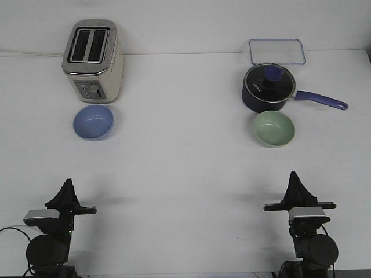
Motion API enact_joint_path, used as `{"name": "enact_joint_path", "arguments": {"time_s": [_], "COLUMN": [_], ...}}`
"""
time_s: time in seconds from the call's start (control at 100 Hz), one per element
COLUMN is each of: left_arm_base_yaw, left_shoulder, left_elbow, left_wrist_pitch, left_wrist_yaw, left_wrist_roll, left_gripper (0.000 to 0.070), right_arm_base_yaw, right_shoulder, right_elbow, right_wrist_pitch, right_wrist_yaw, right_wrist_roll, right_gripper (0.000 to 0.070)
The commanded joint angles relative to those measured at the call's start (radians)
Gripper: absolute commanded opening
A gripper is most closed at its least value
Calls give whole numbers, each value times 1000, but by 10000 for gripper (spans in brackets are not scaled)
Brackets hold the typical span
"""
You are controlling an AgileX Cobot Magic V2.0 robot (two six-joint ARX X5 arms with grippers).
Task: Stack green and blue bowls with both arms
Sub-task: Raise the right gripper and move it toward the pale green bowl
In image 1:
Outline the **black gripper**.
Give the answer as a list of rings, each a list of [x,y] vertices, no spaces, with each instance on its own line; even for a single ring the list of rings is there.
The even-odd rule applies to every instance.
[[[62,223],[62,227],[67,232],[72,232],[74,230],[74,218],[76,215],[97,213],[96,207],[82,207],[80,205],[72,179],[70,178],[66,179],[57,195],[52,200],[45,203],[45,207],[47,209],[63,209],[60,212],[59,219]]]
[[[317,197],[309,193],[295,171],[290,173],[287,190],[281,203],[265,204],[264,211],[289,211],[295,207],[321,207],[322,209],[335,209],[336,203],[319,202]]]

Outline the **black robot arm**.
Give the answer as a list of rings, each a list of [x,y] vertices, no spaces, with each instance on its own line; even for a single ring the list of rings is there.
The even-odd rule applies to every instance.
[[[336,203],[319,202],[303,185],[296,172],[291,172],[287,190],[279,203],[265,204],[264,211],[287,211],[295,261],[285,261],[278,277],[328,277],[339,257],[336,242],[327,231],[318,233],[330,222],[324,210],[335,209]]]
[[[66,179],[56,196],[45,203],[45,208],[28,211],[23,222],[42,232],[26,248],[31,274],[34,277],[78,277],[75,266],[66,265],[74,218],[95,213],[95,206],[81,206],[70,178]]]

